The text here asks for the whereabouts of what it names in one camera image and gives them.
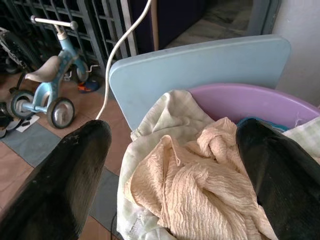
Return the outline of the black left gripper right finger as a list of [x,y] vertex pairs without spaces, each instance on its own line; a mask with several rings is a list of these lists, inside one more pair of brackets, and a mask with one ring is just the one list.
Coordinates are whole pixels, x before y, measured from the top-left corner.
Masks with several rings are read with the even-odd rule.
[[258,203],[280,240],[320,238],[320,165],[297,142],[254,118],[236,143]]

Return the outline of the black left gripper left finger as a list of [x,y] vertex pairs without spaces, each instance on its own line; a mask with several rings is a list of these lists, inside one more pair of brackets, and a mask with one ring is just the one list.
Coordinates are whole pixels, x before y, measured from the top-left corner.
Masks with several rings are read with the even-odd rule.
[[0,216],[3,240],[77,240],[112,143],[109,124],[69,133],[29,174]]

